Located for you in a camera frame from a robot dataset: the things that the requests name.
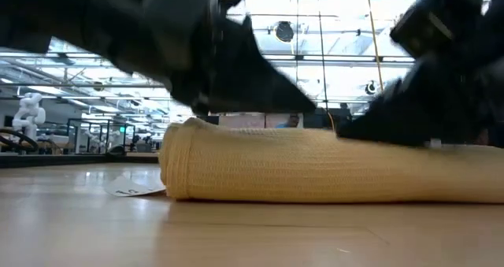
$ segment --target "rolled towel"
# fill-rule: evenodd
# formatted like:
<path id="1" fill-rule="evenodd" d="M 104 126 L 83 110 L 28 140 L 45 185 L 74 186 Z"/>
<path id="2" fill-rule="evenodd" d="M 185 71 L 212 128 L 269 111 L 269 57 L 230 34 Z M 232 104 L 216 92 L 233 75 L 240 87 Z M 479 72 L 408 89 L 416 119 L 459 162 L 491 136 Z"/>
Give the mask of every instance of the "rolled towel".
<path id="1" fill-rule="evenodd" d="M 486 146 L 409 148 L 190 119 L 165 133 L 159 161 L 174 199 L 504 202 L 504 151 Z"/>

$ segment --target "person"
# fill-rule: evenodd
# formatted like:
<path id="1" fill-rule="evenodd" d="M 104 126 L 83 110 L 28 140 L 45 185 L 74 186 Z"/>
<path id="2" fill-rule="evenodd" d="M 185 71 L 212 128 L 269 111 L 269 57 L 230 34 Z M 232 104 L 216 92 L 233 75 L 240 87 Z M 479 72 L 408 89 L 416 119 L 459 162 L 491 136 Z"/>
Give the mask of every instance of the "person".
<path id="1" fill-rule="evenodd" d="M 297 128 L 299 124 L 299 116 L 297 114 L 291 114 L 286 123 L 278 124 L 276 128 Z"/>

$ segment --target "paper sheet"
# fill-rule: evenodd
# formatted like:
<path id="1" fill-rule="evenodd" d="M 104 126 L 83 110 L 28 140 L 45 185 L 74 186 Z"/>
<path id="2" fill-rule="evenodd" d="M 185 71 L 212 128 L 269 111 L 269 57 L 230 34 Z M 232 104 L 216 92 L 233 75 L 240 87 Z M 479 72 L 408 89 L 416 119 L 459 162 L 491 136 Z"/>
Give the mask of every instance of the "paper sheet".
<path id="1" fill-rule="evenodd" d="M 124 176 L 117 177 L 114 181 L 105 186 L 105 191 L 107 193 L 119 197 L 150 195 L 165 190 L 165 187 L 148 187 L 136 184 Z"/>

